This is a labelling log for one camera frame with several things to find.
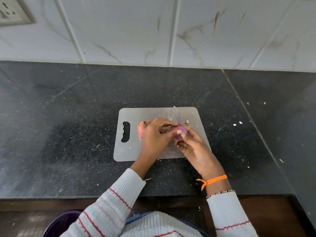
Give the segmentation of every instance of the knife blade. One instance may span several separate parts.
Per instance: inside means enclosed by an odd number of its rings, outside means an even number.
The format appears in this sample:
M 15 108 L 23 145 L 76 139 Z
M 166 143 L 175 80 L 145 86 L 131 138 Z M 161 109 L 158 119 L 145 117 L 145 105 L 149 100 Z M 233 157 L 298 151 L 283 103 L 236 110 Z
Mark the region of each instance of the knife blade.
M 178 117 L 180 115 L 179 109 L 177 107 L 173 106 L 173 112 L 176 115 L 176 119 L 177 119 L 178 123 L 180 124 L 179 119 L 178 119 Z

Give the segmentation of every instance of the sleeve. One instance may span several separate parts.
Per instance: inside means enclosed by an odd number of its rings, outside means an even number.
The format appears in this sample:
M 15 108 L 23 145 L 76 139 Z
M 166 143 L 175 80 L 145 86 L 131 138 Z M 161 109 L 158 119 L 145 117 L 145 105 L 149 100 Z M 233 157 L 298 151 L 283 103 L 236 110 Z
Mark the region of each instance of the sleeve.
M 81 213 L 61 237 L 119 236 L 145 184 L 136 172 L 127 169 L 95 203 Z
M 211 195 L 209 204 L 218 237 L 258 236 L 245 214 L 235 191 Z

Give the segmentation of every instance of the orange thread bracelet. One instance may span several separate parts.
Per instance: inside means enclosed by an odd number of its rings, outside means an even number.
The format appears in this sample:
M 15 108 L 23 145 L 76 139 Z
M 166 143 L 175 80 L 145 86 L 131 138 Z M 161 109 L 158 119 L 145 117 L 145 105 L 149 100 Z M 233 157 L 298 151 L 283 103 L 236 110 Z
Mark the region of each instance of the orange thread bracelet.
M 217 181 L 219 181 L 219 180 L 222 180 L 222 179 L 227 179 L 227 175 L 218 176 L 218 177 L 215 177 L 215 178 L 213 178 L 213 179 L 209 179 L 209 180 L 207 180 L 207 181 L 202 180 L 202 179 L 197 179 L 197 180 L 202 181 L 202 182 L 204 183 L 204 184 L 202 185 L 202 189 L 201 189 L 201 191 L 202 191 L 205 186 L 207 186 L 207 185 L 209 185 L 209 184 L 212 184 L 212 183 L 215 183 L 215 182 L 217 182 Z

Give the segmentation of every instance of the ribbed cuff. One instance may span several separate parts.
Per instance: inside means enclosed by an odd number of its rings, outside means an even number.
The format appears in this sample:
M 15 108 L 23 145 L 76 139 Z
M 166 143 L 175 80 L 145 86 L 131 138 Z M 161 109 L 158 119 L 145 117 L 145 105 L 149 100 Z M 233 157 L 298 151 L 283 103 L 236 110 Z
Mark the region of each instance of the ribbed cuff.
M 217 230 L 249 223 L 235 191 L 211 195 L 207 202 Z
M 135 171 L 128 168 L 111 186 L 111 189 L 132 207 L 145 184 L 146 182 Z

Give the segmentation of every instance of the cutting board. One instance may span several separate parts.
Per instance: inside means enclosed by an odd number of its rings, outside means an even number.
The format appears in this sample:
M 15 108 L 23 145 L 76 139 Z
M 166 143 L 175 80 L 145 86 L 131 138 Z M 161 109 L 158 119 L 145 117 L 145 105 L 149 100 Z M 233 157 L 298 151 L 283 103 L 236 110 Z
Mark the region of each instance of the cutting board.
M 207 140 L 200 115 L 195 107 L 178 107 L 180 112 L 179 121 L 189 120 L 190 126 L 204 139 L 205 143 L 210 147 Z M 177 122 L 176 115 L 172 107 L 162 108 L 122 108 L 118 114 L 118 125 L 116 130 L 116 139 L 114 146 L 114 159 L 116 161 L 132 161 L 136 160 L 142 148 L 142 137 L 137 132 L 137 125 L 144 120 L 154 120 L 156 117 L 166 118 Z M 171 141 L 158 159 L 183 158 L 183 153 L 177 149 L 174 142 Z

